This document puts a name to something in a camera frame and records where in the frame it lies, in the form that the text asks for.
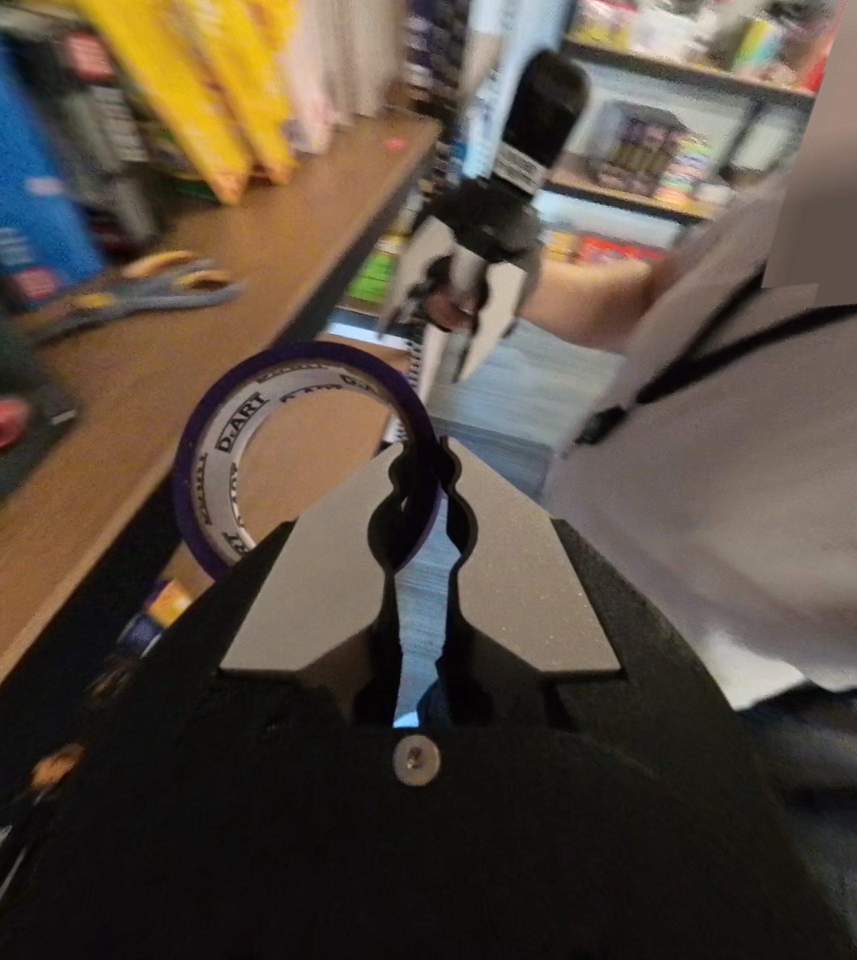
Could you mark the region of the person's right forearm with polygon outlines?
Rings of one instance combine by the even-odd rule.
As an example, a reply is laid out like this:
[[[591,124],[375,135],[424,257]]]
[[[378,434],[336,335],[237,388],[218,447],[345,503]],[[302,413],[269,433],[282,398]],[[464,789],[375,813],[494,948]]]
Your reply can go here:
[[[593,265],[543,255],[518,318],[569,344],[619,352],[679,272],[674,251]]]

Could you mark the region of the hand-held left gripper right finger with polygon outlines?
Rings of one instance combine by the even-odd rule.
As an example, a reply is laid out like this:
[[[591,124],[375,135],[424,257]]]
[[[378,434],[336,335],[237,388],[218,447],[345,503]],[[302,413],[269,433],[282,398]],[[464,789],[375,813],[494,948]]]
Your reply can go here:
[[[622,664],[553,518],[464,444],[442,442],[450,571],[439,688],[455,726],[541,726],[557,688]]]

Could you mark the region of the pale boxes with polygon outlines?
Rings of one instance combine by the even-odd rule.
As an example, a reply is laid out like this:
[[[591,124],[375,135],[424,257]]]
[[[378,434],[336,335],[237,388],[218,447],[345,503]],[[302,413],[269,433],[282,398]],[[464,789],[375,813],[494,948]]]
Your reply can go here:
[[[401,1],[271,2],[295,151],[318,156],[336,133],[406,106]]]

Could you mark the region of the blue toy box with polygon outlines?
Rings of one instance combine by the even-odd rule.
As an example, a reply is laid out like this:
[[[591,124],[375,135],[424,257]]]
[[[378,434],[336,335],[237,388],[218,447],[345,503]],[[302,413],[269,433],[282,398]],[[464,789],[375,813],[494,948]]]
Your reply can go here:
[[[0,46],[0,277],[23,306],[38,306],[105,268]]]

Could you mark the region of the purple tape roll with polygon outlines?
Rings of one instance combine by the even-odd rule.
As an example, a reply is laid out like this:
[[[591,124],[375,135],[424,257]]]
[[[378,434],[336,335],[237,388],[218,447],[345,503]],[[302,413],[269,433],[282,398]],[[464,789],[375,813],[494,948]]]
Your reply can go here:
[[[174,509],[182,540],[212,579],[224,577],[255,548],[239,506],[246,447],[285,406],[331,392],[378,402],[402,426],[401,507],[388,558],[401,570],[421,548],[442,494],[443,453],[424,403],[398,370],[367,351],[296,342],[231,367],[203,394],[182,430],[171,474]]]

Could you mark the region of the yellow toy box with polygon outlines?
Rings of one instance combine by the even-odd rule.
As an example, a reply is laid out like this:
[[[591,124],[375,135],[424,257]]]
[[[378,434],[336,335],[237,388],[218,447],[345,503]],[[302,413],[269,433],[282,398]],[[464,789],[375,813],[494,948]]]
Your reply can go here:
[[[87,1],[153,157],[172,185],[222,206],[288,183],[291,111],[261,2]]]

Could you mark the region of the black box with red label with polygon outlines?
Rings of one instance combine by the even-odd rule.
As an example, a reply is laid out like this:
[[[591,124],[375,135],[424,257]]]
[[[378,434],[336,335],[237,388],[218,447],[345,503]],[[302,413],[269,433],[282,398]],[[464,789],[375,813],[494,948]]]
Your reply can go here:
[[[91,30],[42,21],[7,37],[70,194],[99,245],[134,257],[163,219],[151,159],[115,64]]]

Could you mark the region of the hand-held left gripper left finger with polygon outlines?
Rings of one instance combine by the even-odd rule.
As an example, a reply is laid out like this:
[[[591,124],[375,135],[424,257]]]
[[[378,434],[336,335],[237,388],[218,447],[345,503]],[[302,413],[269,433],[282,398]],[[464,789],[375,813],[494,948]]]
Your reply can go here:
[[[329,693],[350,722],[391,726],[401,679],[395,577],[370,528],[398,493],[396,442],[295,521],[220,661],[232,677]]]

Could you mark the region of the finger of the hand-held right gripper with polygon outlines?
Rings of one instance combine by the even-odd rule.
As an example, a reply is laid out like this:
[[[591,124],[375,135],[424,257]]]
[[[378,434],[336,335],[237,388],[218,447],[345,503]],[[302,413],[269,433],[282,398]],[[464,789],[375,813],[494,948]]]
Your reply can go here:
[[[487,299],[474,316],[457,365],[457,382],[463,383],[478,371],[513,327],[528,274],[519,265],[503,261],[488,268],[485,276]]]
[[[377,321],[377,334],[386,335],[406,323],[420,309],[436,284],[435,265],[447,258],[454,247],[454,231],[438,218],[425,218],[407,240]]]

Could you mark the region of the storage shelf with colourful goods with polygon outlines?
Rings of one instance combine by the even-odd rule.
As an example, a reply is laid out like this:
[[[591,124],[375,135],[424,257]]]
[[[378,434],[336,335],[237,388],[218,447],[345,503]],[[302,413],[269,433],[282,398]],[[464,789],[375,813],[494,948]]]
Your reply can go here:
[[[545,186],[680,238],[791,163],[843,2],[570,2],[590,105]]]

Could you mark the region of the grey yellow scissors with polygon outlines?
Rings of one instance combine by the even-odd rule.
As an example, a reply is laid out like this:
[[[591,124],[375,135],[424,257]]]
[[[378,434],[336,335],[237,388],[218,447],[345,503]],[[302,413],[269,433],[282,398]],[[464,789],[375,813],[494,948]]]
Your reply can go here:
[[[212,258],[184,248],[164,250],[132,261],[101,288],[75,294],[62,314],[33,330],[31,338],[47,344],[135,314],[220,306],[243,287]]]

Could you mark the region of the person's right hand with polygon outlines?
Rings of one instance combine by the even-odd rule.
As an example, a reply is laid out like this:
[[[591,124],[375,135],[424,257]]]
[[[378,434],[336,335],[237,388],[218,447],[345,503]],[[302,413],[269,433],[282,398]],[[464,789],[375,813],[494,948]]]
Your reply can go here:
[[[474,332],[483,298],[480,294],[459,294],[451,287],[436,287],[423,301],[422,311],[441,330]]]

